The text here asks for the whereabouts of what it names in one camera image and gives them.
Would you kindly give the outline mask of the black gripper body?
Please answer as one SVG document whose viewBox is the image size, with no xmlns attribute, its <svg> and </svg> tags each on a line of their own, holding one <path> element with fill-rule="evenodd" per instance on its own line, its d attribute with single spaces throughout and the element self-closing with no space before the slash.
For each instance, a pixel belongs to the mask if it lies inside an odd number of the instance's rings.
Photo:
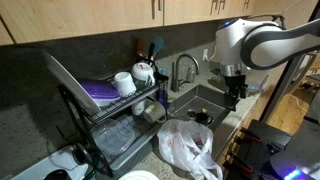
<svg viewBox="0 0 320 180">
<path fill-rule="evenodd" d="M 228 87 L 228 94 L 233 99 L 246 98 L 246 90 L 248 85 L 245 83 L 245 80 L 246 80 L 245 75 L 232 76 L 232 77 L 225 76 L 225 84 Z"/>
</svg>

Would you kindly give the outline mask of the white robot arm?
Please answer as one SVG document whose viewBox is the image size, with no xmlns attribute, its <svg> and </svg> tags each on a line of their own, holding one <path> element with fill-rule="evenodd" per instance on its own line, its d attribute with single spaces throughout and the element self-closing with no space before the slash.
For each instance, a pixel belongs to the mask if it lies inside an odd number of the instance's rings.
<svg viewBox="0 0 320 180">
<path fill-rule="evenodd" d="M 254 70 L 277 67 L 298 55 L 320 48 L 320 20 L 286 30 L 273 21 L 241 18 L 223 22 L 216 31 L 220 71 L 228 87 L 225 105 L 235 111 L 246 98 L 244 66 Z"/>
</svg>

